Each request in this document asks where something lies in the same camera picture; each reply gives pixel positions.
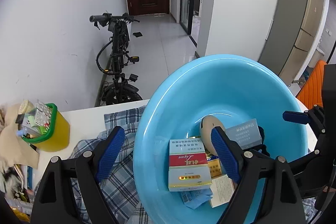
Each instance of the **green rim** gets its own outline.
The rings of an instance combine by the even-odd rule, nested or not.
[[[50,127],[49,127],[48,132],[46,134],[44,134],[43,136],[41,136],[41,137],[33,138],[33,139],[28,139],[25,136],[22,136],[22,139],[25,142],[31,143],[31,144],[41,143],[41,142],[44,142],[44,141],[50,139],[51,136],[53,135],[54,130],[55,130],[55,123],[56,123],[57,106],[55,104],[53,104],[53,103],[46,104],[46,105],[48,107],[51,107],[51,109],[52,109],[51,118],[50,118]]]

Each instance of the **cigarette pack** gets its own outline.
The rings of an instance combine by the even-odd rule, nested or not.
[[[170,140],[169,191],[201,190],[210,186],[211,175],[202,140],[200,138]]]

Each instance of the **beige cloth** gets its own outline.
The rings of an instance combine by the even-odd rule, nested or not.
[[[14,105],[7,109],[5,128],[0,133],[0,156],[6,159],[9,166],[22,164],[37,169],[39,154],[21,137],[16,136],[15,120],[19,107],[20,105]]]
[[[0,109],[0,133],[5,128],[5,121],[2,117],[2,109]]]

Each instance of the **white table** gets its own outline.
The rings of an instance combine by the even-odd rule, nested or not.
[[[70,143],[67,148],[58,152],[44,152],[39,151],[40,160],[38,168],[33,170],[33,188],[41,180],[43,173],[53,156],[59,156],[61,159],[66,160],[71,155],[75,145],[84,139],[97,138],[98,134],[105,131],[104,114],[119,112],[127,109],[141,107],[147,105],[149,100],[124,103],[119,105],[102,106],[95,108],[87,108],[81,110],[74,110],[68,112],[62,112],[64,118],[70,123]],[[307,108],[298,100],[301,111],[307,110]],[[314,150],[317,139],[307,125],[308,134],[308,147],[311,151]]]

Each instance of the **paper box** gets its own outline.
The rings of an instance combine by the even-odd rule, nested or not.
[[[228,203],[235,192],[233,182],[227,175],[213,178],[210,189],[213,193],[210,200],[212,208]]]
[[[225,133],[230,140],[236,141],[243,150],[262,143],[256,119],[227,128]]]
[[[169,191],[201,190],[210,185],[211,175],[201,139],[170,140]]]

